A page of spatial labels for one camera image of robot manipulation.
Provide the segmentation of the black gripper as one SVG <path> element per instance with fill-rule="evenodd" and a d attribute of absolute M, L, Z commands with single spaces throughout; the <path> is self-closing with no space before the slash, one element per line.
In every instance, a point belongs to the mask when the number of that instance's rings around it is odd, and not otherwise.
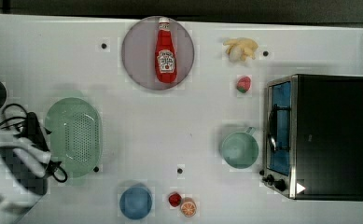
<path fill-rule="evenodd" d="M 42 151 L 49 152 L 47 144 L 48 136 L 52 131 L 45 128 L 38 120 L 36 113 L 28 112 L 24 122 L 24 128 L 21 136 L 33 142 L 33 145 Z M 60 167 L 60 161 L 50 161 L 47 167 L 47 173 L 53 175 Z"/>

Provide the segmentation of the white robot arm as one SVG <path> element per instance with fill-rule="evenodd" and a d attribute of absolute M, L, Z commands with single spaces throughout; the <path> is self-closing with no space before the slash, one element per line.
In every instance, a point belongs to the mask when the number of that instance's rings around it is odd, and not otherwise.
<path fill-rule="evenodd" d="M 29 112 L 17 124 L 0 128 L 0 224 L 15 224 L 49 192 L 49 178 L 67 180 L 56 173 L 61 164 L 52 158 L 50 131 Z"/>

